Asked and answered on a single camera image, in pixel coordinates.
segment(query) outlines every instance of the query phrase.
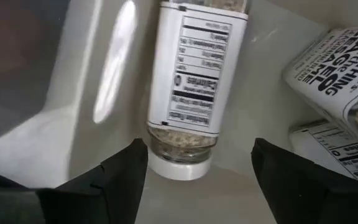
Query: glass jar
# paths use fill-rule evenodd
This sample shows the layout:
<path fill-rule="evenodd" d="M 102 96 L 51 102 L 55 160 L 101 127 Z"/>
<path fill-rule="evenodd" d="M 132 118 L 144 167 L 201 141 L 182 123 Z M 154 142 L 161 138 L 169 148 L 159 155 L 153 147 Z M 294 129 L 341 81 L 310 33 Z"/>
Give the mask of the glass jar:
<path fill-rule="evenodd" d="M 183 3 L 195 4 L 199 6 L 225 9 L 228 11 L 242 12 L 244 14 L 246 14 L 247 12 L 247 0 L 168 0 L 165 2 L 171 2 L 176 4 L 183 4 Z M 241 44 L 241 40 L 242 37 L 239 37 L 237 44 Z M 152 99 L 153 97 L 160 98 L 162 96 L 165 97 L 165 93 L 158 93 L 158 96 L 157 95 L 153 96 L 152 93 Z M 152 106 L 155 106 L 154 103 L 151 103 L 149 106 L 149 116 L 150 116 L 150 107 Z M 209 137 L 209 136 L 203 136 L 201 134 L 194 134 L 197 133 L 197 131 L 185 132 L 185 131 L 178 131 L 178 129 L 173 130 L 173 129 L 169 129 L 169 127 L 167 126 L 163 128 L 151 127 L 150 120 L 147 128 L 152 138 L 151 146 L 150 146 L 150 150 L 152 151 L 152 155 L 151 155 L 152 157 L 150 157 L 149 164 L 151 168 L 155 170 L 157 173 L 165 177 L 168 177 L 170 179 L 191 180 L 191 179 L 199 178 L 200 176 L 204 175 L 203 173 L 204 171 L 205 172 L 208 171 L 211 161 L 211 148 L 216 144 L 218 137 Z M 156 158 L 164 160 L 165 165 L 164 166 L 155 165 Z M 167 172 L 169 171 L 167 170 L 170 169 L 169 165 L 167 165 L 168 163 L 174 164 L 174 166 L 177 168 L 177 170 L 173 171 L 173 173 L 177 174 L 179 172 L 178 170 L 187 170 L 189 174 L 187 176 L 185 175 L 183 178 L 176 178 L 174 175 L 168 174 Z M 189 167 L 191 167 L 192 165 L 195 165 L 196 167 L 197 164 L 205 164 L 206 166 L 208 166 L 208 168 L 205 169 L 205 167 L 203 167 L 199 172 L 195 171 L 194 169 L 188 170 Z"/>

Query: white lid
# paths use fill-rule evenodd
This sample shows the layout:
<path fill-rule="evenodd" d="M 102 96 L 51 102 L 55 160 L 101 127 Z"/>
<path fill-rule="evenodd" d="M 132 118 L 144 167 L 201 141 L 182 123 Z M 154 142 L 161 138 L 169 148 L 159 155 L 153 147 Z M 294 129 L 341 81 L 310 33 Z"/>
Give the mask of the white lid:
<path fill-rule="evenodd" d="M 204 176 L 211 167 L 212 156 L 199 164 L 177 164 L 156 156 L 149 150 L 149 166 L 158 175 L 172 180 L 195 180 Z"/>

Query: product label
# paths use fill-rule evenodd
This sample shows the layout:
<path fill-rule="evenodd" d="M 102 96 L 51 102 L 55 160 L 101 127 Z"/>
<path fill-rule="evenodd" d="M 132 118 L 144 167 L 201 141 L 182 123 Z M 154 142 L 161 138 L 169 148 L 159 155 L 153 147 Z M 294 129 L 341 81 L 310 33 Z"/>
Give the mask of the product label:
<path fill-rule="evenodd" d="M 315 157 L 318 157 L 319 161 L 323 164 L 329 164 L 330 162 L 342 165 L 342 167 L 348 172 L 347 175 L 358 180 L 358 140 L 347 134 L 341 128 L 337 128 L 329 123 L 308 128 L 307 132 L 300 131 L 292 135 L 303 135 L 308 133 L 313 139 L 319 143 L 319 145 L 325 149 L 327 153 L 333 158 L 327 157 L 326 154 L 318 154 L 315 145 L 307 141 L 307 138 L 303 137 L 303 144 L 305 147 L 309 147 L 309 151 L 315 151 Z"/>
<path fill-rule="evenodd" d="M 246 18 L 204 6 L 162 4 L 149 125 L 218 135 Z"/>
<path fill-rule="evenodd" d="M 332 31 L 303 55 L 286 81 L 358 137 L 358 28 Z"/>

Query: seasoning bottle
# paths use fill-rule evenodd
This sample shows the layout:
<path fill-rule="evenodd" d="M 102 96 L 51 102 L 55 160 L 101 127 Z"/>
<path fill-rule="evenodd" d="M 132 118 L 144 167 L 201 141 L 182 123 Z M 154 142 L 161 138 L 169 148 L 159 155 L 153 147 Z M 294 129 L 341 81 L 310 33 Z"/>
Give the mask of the seasoning bottle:
<path fill-rule="evenodd" d="M 147 123 L 156 173 L 193 180 L 209 170 L 247 7 L 247 0 L 162 2 Z"/>

